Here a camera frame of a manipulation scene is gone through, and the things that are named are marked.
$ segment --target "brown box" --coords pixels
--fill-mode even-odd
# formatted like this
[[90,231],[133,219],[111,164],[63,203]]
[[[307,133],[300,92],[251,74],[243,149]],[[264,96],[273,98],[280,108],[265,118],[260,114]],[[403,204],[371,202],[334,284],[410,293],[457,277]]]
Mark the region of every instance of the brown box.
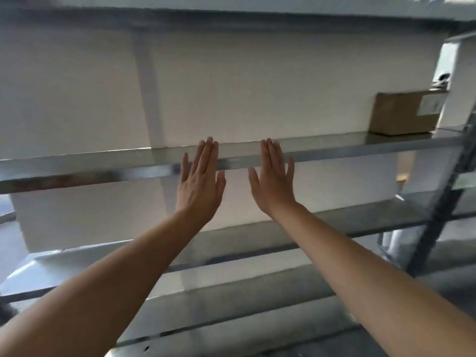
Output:
[[378,93],[369,131],[384,135],[424,133],[435,129],[446,90]]

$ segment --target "metal post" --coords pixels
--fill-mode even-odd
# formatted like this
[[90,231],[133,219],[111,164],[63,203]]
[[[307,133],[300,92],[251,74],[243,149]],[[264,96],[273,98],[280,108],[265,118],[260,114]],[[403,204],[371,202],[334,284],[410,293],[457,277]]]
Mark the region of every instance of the metal post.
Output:
[[415,276],[422,270],[428,256],[435,246],[438,238],[455,210],[464,189],[453,190],[455,181],[460,173],[467,173],[475,170],[476,167],[476,103],[469,115],[465,126],[463,150],[455,164],[453,171],[440,188],[440,196],[431,211],[430,222],[423,230],[420,240],[416,245],[410,262],[407,265],[407,272]]

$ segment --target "skin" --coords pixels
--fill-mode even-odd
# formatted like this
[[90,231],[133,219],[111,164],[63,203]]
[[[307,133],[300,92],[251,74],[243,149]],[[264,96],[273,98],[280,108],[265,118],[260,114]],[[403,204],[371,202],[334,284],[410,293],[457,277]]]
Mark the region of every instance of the skin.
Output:
[[[9,321],[0,329],[0,357],[103,357],[167,266],[215,215],[226,184],[217,158],[212,138],[200,142],[190,171],[185,155],[176,212]],[[259,208],[304,250],[387,354],[476,355],[476,322],[295,201],[294,161],[286,171],[279,143],[261,141],[261,163],[260,176],[249,169]]]

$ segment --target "person's left hand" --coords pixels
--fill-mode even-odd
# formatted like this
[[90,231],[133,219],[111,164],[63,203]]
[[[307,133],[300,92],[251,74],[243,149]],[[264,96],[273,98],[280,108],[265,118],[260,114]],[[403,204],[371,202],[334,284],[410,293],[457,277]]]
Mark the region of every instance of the person's left hand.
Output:
[[188,154],[182,159],[175,210],[185,210],[200,228],[215,215],[225,190],[225,171],[217,173],[217,163],[218,143],[212,137],[200,141],[190,173]]

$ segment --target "finger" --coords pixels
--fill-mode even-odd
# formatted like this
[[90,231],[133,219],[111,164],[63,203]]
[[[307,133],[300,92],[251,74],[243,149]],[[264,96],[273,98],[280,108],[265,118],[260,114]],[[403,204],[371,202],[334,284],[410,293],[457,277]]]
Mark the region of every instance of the finger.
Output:
[[217,172],[217,164],[218,164],[218,142],[214,141],[211,147],[211,154],[210,160],[208,161],[207,165],[207,173],[210,175],[215,175]]
[[197,171],[197,167],[199,166],[199,160],[203,153],[203,148],[205,148],[205,141],[200,140],[199,147],[197,148],[197,153],[195,154],[195,159],[193,159],[193,164],[190,170],[190,174],[195,174],[195,172]]
[[227,185],[227,180],[225,179],[225,171],[220,170],[217,173],[217,197],[218,197],[218,205],[221,204],[221,200],[223,198],[223,192],[225,191],[225,186]]
[[248,168],[248,179],[251,186],[251,194],[254,197],[259,191],[259,178],[255,168]]
[[269,158],[268,145],[266,140],[261,141],[261,170],[271,168],[271,159]]
[[269,149],[269,158],[271,159],[271,166],[273,167],[274,171],[281,174],[281,167],[279,166],[279,158],[277,156],[276,147],[273,144],[271,138],[266,140],[266,144],[268,145]]
[[184,182],[188,178],[188,154],[185,153],[182,158],[182,165],[180,167],[180,181]]
[[197,167],[197,172],[200,174],[205,174],[207,170],[208,161],[210,160],[212,147],[213,147],[213,138],[208,137],[207,142],[205,143],[205,148],[203,148],[202,155],[200,156],[199,166]]
[[289,162],[288,162],[288,172],[286,173],[286,180],[291,186],[293,186],[293,179],[294,179],[294,158],[290,156]]
[[286,175],[286,167],[284,166],[284,157],[283,150],[281,149],[281,144],[278,141],[275,141],[274,146],[276,147],[277,157],[279,158],[279,167],[281,168],[281,173],[283,175]]

